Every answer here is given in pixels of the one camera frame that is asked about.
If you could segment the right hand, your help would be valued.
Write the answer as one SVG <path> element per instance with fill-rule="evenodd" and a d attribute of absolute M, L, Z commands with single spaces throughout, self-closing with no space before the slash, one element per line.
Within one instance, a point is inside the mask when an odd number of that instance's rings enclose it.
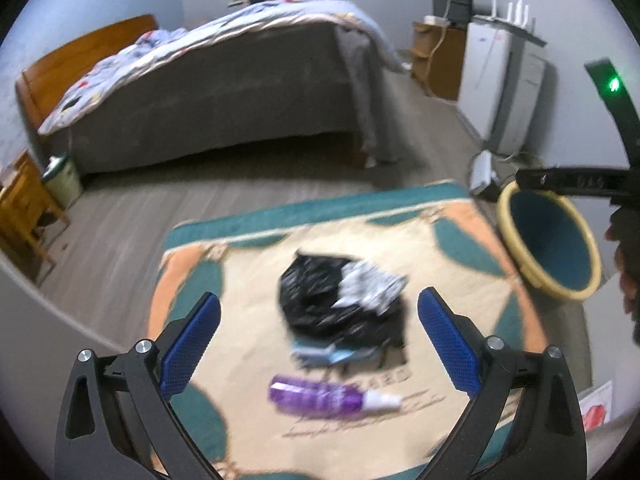
<path fill-rule="evenodd" d="M 627 269 L 626 248 L 620 237 L 615 233 L 612 226 L 605 232 L 605 239 L 608 242 L 616 243 L 614 262 L 618 272 L 620 272 L 620 291 L 624 297 L 624 312 L 631 314 L 636 308 L 638 297 L 638 281 L 629 273 Z"/>

